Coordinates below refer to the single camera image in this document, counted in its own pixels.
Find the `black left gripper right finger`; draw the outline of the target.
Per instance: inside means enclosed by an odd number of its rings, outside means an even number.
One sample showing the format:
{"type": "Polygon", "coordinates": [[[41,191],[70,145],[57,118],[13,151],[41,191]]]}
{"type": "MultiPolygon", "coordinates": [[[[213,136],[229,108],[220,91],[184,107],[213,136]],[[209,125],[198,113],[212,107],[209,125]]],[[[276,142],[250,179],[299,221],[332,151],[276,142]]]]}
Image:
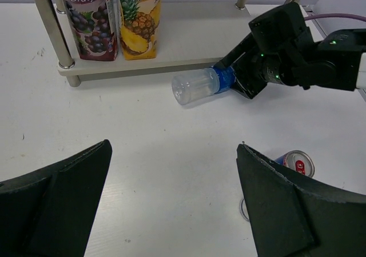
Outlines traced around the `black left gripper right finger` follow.
{"type": "Polygon", "coordinates": [[[365,195],[297,173],[246,144],[236,162],[258,256],[365,256],[365,195]]]}

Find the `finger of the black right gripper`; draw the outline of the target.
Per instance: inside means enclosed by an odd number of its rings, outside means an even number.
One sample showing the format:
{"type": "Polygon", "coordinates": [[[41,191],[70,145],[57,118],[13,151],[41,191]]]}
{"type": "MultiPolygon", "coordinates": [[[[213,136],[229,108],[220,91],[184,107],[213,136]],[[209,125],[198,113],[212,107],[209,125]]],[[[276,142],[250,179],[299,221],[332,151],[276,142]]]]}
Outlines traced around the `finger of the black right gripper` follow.
{"type": "Polygon", "coordinates": [[[247,87],[245,83],[240,83],[238,79],[235,80],[230,88],[246,99],[253,99],[257,95],[256,89],[253,90],[252,88],[247,87]]]}
{"type": "Polygon", "coordinates": [[[226,56],[217,62],[218,69],[226,69],[230,67],[242,55],[251,51],[256,45],[256,41],[252,33],[249,33],[237,46],[235,46],[226,56]]]}

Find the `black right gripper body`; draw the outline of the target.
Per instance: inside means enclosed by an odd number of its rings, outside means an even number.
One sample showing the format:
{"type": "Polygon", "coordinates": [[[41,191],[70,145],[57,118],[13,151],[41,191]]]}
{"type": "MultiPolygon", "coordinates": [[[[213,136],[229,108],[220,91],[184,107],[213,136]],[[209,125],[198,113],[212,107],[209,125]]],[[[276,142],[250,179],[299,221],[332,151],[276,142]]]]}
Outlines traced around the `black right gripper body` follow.
{"type": "Polygon", "coordinates": [[[234,76],[240,83],[256,89],[257,95],[268,83],[282,84],[282,66],[276,54],[264,54],[251,51],[242,55],[232,65],[234,76]]]}

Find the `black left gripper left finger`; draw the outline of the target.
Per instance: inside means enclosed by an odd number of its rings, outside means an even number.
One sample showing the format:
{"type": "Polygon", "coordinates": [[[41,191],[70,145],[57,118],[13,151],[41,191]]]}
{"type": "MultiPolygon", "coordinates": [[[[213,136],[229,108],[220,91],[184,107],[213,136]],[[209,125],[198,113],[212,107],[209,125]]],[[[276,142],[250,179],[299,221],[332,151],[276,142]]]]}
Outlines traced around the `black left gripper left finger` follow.
{"type": "Polygon", "coordinates": [[[84,256],[112,157],[105,139],[1,182],[1,256],[84,256]]]}

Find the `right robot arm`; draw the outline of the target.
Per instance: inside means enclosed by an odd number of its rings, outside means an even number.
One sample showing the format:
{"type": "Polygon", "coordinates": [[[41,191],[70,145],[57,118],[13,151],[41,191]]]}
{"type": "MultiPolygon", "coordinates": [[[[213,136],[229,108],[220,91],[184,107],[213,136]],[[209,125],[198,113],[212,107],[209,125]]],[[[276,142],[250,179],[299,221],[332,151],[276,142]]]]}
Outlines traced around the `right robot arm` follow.
{"type": "Polygon", "coordinates": [[[316,42],[305,21],[296,2],[251,20],[250,33],[213,66],[220,90],[230,87],[253,99],[268,83],[364,89],[365,30],[338,30],[316,42]]]}

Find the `white two-tier shelf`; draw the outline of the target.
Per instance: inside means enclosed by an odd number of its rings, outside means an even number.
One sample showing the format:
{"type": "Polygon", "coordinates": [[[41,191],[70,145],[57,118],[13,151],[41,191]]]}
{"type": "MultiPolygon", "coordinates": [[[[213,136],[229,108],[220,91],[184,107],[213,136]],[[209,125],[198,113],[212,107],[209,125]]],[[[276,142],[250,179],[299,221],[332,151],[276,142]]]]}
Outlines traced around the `white two-tier shelf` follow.
{"type": "Polygon", "coordinates": [[[81,60],[61,2],[34,0],[58,58],[58,72],[71,87],[80,77],[128,77],[208,67],[216,63],[248,33],[248,22],[273,9],[272,5],[246,5],[235,9],[230,2],[173,2],[162,5],[158,54],[154,59],[127,61],[118,55],[112,62],[81,60]]]}

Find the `silver blue energy drink can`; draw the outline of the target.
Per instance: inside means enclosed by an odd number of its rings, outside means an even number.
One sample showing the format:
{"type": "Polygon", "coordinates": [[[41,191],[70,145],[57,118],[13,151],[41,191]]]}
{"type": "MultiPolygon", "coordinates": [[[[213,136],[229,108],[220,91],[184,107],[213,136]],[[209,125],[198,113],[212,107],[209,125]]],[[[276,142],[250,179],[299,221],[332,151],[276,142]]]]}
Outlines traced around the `silver blue energy drink can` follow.
{"type": "Polygon", "coordinates": [[[274,161],[309,178],[315,175],[315,165],[310,156],[303,151],[289,151],[274,161]]]}

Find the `yellow pineapple juice carton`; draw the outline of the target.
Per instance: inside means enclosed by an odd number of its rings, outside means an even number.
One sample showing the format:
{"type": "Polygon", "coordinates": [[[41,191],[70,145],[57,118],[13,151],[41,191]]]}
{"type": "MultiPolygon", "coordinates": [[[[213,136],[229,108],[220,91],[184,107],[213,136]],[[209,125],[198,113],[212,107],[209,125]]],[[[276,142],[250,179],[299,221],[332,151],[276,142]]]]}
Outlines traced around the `yellow pineapple juice carton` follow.
{"type": "Polygon", "coordinates": [[[161,0],[118,0],[120,43],[127,61],[157,56],[161,0]]]}

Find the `purple grape juice carton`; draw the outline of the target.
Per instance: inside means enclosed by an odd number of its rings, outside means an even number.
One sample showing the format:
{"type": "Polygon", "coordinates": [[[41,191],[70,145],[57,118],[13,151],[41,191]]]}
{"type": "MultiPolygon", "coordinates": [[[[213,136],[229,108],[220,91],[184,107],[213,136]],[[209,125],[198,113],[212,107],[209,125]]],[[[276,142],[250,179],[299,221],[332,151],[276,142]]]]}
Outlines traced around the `purple grape juice carton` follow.
{"type": "Polygon", "coordinates": [[[63,0],[79,57],[114,61],[118,41],[113,0],[63,0]]]}

